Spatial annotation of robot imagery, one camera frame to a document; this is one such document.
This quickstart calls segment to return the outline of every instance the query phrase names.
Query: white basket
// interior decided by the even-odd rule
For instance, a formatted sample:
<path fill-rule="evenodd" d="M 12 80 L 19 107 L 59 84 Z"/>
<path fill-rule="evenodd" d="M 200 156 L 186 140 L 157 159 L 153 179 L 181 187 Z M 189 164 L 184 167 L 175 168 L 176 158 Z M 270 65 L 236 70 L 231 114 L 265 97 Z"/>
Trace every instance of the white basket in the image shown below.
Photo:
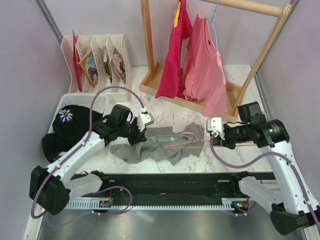
<path fill-rule="evenodd" d="M 106 48 L 109 58 L 113 53 L 113 49 L 116 48 L 121 54 L 123 54 L 124 67 L 126 73 L 126 84 L 118 77 L 118 75 L 112 70 L 112 86 L 121 86 L 131 89 L 131 65 L 128 56 L 126 41 L 123 34 L 98 34 L 98 35 L 79 35 L 76 43 L 76 49 L 80 58 L 84 56 L 87 50 L 91 47 L 94 60 L 96 63 L 97 71 L 99 74 L 99 83 L 96 87 L 93 87 L 86 75 L 81 71 L 80 81 L 82 85 L 83 93 L 97 93 L 99 90 L 111 86 L 109 76 L 106 74 L 103 63 L 103 51 Z M 61 42 L 61 49 L 68 65 L 71 74 L 71 85 L 69 93 L 78 93 L 78 84 L 76 78 L 76 72 L 73 64 L 73 36 L 64 36 Z M 109 96 L 109 100 L 112 103 L 128 102 L 131 94 L 123 89 L 109 89 L 103 92 Z"/>
<path fill-rule="evenodd" d="M 95 95 L 96 94 L 94 93 L 67 93 L 63 95 L 53 115 L 53 119 L 49 128 L 48 134 L 52 134 L 54 132 L 52 124 L 54 123 L 54 120 L 56 119 L 56 115 L 58 114 L 58 111 L 60 109 L 64 108 L 67 105 L 79 105 L 79 106 L 90 108 L 92 100 Z M 93 110 L 105 116 L 107 115 L 108 103 L 109 103 L 108 96 L 106 94 L 100 94 L 94 101 Z"/>

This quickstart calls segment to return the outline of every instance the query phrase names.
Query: wooden base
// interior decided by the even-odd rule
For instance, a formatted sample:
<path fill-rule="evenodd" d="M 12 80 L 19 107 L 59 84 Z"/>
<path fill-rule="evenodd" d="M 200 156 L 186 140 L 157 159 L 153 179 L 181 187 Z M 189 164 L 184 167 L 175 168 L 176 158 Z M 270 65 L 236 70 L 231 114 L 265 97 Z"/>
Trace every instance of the wooden base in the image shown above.
<path fill-rule="evenodd" d="M 159 89 L 162 73 L 164 71 L 165 63 L 163 61 L 156 61 L 154 68 L 155 68 L 155 76 L 152 79 L 150 74 L 148 73 L 145 78 L 143 79 L 142 83 L 140 84 L 140 91 L 149 94 L 152 96 L 156 96 L 156 93 Z M 234 84 L 231 82 L 226 82 L 226 96 L 227 96 L 227 109 L 228 113 L 220 116 L 223 121 L 225 122 L 235 122 L 238 116 L 238 111 L 235 111 L 232 108 L 233 104 L 235 103 L 242 86 L 238 84 Z M 161 99 L 166 100 L 170 103 L 177 104 L 179 106 L 185 107 L 187 109 L 191 109 L 196 112 L 201 112 L 204 108 L 204 105 L 200 104 L 197 100 L 185 100 L 179 97 L 176 98 L 167 98 L 161 97 Z"/>

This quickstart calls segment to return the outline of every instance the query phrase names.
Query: white marble surface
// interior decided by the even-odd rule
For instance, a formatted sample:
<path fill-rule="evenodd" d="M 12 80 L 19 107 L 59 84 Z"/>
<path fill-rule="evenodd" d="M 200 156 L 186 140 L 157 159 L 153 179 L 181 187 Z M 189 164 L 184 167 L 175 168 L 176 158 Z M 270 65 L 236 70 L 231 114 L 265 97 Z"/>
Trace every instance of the white marble surface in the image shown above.
<path fill-rule="evenodd" d="M 248 76 L 250 66 L 225 65 L 223 69 L 227 81 L 242 85 Z M 139 85 L 147 72 L 147 67 L 131 68 L 132 90 L 140 96 L 145 107 L 154 117 L 154 124 L 150 127 L 173 126 L 174 132 L 180 132 L 192 122 L 205 126 L 207 117 L 204 117 L 201 113 L 162 99 L 155 99 L 151 95 L 140 92 Z M 262 107 L 256 83 L 252 80 L 245 93 L 243 103 L 251 103 L 254 101 L 258 101 Z M 141 108 L 138 100 L 134 96 L 131 96 L 129 103 L 123 105 L 131 108 L 135 116 Z M 118 139 L 113 144 L 119 143 L 127 143 L 127 140 L 123 138 Z M 216 147 L 216 152 L 222 159 L 234 165 L 248 163 L 261 154 L 261 151 L 256 146 L 241 146 L 235 150 Z M 200 157 L 190 155 L 189 157 L 181 159 L 174 166 L 168 160 L 156 162 L 151 158 L 138 164 L 129 164 L 111 154 L 109 147 L 106 147 L 88 160 L 88 162 L 79 169 L 78 173 L 81 171 L 89 172 L 94 170 L 99 170 L 104 173 L 223 173 L 240 172 L 244 170 L 249 172 L 270 172 L 271 168 L 264 158 L 248 168 L 229 168 L 220 163 L 208 147 L 202 149 Z"/>

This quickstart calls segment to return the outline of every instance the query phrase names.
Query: metal floor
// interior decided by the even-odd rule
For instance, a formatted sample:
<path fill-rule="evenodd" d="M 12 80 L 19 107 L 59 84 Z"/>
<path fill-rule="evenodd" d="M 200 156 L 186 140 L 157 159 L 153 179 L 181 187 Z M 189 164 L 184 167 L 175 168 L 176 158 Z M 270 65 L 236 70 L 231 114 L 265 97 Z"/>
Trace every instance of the metal floor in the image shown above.
<path fill-rule="evenodd" d="M 64 210 L 47 215 L 63 224 L 88 210 Z M 248 216 L 221 211 L 131 210 L 120 215 L 86 215 L 64 227 L 42 221 L 38 240 L 298 240 L 280 235 L 269 215 L 257 206 Z"/>

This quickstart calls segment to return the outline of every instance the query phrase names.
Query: white wall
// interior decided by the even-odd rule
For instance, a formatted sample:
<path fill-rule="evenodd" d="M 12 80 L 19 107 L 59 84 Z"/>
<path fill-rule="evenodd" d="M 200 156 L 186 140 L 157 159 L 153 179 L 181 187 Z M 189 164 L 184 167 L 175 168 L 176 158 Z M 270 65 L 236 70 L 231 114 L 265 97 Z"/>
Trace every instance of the white wall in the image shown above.
<path fill-rule="evenodd" d="M 133 66 L 146 66 L 146 47 L 139 0 L 44 0 L 63 35 L 124 33 Z M 253 0 L 283 7 L 290 0 Z M 155 60 L 165 60 L 174 22 L 176 0 L 149 0 Z M 216 5 L 187 0 L 193 24 L 197 13 L 211 19 Z M 223 64 L 251 64 L 257 58 L 276 18 L 226 6 L 219 6 L 215 26 Z M 183 64 L 186 48 L 183 48 Z"/>
<path fill-rule="evenodd" d="M 284 122 L 301 172 L 320 201 L 320 1 L 301 0 L 260 73 L 275 118 Z"/>
<path fill-rule="evenodd" d="M 0 32 L 0 238 L 20 240 L 31 171 L 48 164 L 41 139 L 71 77 L 33 0 L 3 1 Z"/>

